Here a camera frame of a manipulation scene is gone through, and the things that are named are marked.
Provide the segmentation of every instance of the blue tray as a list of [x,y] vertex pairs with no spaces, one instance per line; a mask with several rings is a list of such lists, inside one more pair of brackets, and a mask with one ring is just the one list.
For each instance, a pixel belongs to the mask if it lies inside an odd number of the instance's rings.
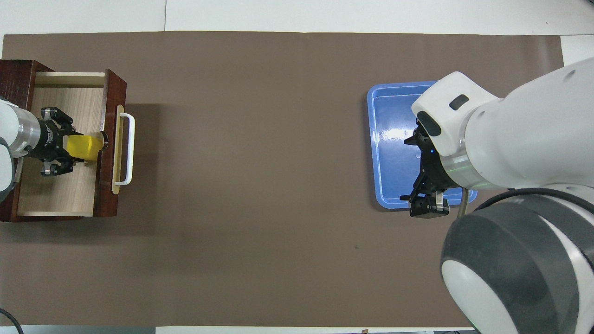
[[[379,84],[367,94],[375,197],[386,209],[409,207],[408,201],[401,201],[399,197],[412,191],[421,162],[421,150],[404,144],[404,139],[412,136],[416,128],[410,106],[434,83]],[[474,201],[476,193],[470,191],[470,201]],[[462,189],[449,189],[444,198],[450,205],[459,205]]]

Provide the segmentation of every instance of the white floor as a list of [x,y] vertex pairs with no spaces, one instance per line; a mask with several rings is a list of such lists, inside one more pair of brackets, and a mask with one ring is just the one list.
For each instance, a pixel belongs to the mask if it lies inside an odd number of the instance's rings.
[[[587,0],[0,0],[5,34],[233,30],[562,35],[566,64],[594,56]],[[364,327],[158,327],[158,333],[345,333]],[[438,329],[369,328],[370,332]]]

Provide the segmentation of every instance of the drawer handle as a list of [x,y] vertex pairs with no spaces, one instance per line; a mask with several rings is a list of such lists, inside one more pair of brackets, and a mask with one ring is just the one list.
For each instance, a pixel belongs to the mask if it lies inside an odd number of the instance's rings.
[[129,129],[128,129],[128,158],[126,165],[126,178],[123,181],[116,181],[115,185],[127,185],[132,181],[132,166],[134,164],[134,131],[136,130],[136,120],[134,116],[122,112],[119,114],[120,117],[128,118]]

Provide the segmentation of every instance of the yellow block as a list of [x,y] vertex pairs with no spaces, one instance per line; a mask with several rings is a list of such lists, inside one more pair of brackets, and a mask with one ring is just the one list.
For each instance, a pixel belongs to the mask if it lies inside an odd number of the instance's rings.
[[66,151],[72,157],[97,161],[97,154],[103,148],[103,140],[87,135],[70,135],[66,143]]

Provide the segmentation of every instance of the wooden drawer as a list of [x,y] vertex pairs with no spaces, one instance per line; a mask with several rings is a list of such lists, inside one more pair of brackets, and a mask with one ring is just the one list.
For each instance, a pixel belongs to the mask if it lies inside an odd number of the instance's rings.
[[0,220],[115,216],[118,195],[112,183],[120,165],[116,133],[126,82],[110,70],[61,73],[35,61],[0,61],[0,95],[37,117],[41,108],[56,106],[73,118],[78,132],[107,142],[96,162],[77,163],[73,172],[57,177],[42,177],[41,161],[23,159],[20,182],[0,204]]

